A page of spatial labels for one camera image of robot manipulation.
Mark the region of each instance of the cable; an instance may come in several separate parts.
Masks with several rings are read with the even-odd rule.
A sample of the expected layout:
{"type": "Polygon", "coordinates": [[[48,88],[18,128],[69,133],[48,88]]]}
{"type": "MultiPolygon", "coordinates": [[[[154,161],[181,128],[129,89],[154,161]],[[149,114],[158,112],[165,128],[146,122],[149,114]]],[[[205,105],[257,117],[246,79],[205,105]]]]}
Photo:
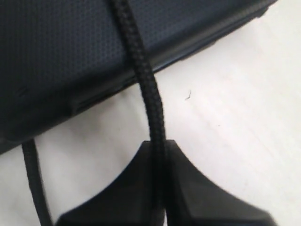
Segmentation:
{"type": "MultiPolygon", "coordinates": [[[[150,141],[153,150],[153,175],[155,181],[154,207],[163,208],[163,175],[166,155],[166,135],[164,111],[156,79],[139,33],[134,15],[127,0],[111,0],[112,9],[125,47],[133,64],[140,85],[150,128],[150,141]]],[[[48,211],[39,160],[34,140],[22,145],[29,187],[41,226],[52,226],[48,211]]]]}

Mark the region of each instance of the dotted texture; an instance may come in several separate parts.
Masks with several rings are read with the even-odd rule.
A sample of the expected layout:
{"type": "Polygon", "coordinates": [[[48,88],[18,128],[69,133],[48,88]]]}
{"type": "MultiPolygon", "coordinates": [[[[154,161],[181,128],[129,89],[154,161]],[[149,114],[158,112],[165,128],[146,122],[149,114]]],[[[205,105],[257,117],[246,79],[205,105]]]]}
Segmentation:
{"type": "MultiPolygon", "coordinates": [[[[130,0],[151,54],[227,14],[273,0],[130,0]]],[[[11,117],[127,65],[106,0],[0,1],[0,132],[11,117]]]]}

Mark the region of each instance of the white table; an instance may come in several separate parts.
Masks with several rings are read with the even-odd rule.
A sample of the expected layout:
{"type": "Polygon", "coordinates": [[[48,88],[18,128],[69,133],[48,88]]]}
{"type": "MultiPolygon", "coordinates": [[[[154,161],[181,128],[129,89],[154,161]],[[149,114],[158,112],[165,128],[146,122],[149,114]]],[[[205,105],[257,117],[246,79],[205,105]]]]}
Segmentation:
{"type": "MultiPolygon", "coordinates": [[[[280,226],[301,224],[300,11],[299,0],[279,1],[157,74],[168,138],[280,226]]],[[[38,137],[54,220],[104,189],[147,139],[137,85],[38,137]]],[[[39,225],[19,147],[0,156],[0,225],[39,225]]]]}

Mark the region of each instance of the small debris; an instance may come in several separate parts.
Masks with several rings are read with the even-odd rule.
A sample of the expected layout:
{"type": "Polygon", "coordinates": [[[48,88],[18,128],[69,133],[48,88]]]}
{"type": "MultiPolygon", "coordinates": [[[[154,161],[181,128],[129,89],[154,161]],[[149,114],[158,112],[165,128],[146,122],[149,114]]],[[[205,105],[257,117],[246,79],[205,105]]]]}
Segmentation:
{"type": "Polygon", "coordinates": [[[191,90],[189,90],[189,95],[188,95],[188,97],[186,97],[186,99],[185,99],[185,100],[189,100],[189,99],[190,99],[190,97],[191,97],[191,90]]]}

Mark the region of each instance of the black braided cable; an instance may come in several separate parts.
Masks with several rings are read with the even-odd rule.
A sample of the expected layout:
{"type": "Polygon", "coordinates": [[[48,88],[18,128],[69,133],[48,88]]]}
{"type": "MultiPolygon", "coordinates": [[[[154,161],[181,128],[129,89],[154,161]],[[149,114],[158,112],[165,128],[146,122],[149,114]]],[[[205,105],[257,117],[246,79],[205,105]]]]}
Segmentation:
{"type": "Polygon", "coordinates": [[[154,72],[148,59],[137,23],[127,0],[111,0],[128,55],[140,85],[150,127],[153,149],[155,203],[163,206],[163,167],[166,154],[164,112],[154,72]]]}
{"type": "Polygon", "coordinates": [[[39,157],[34,140],[22,144],[26,173],[33,203],[41,226],[52,226],[40,175],[39,157]]]}

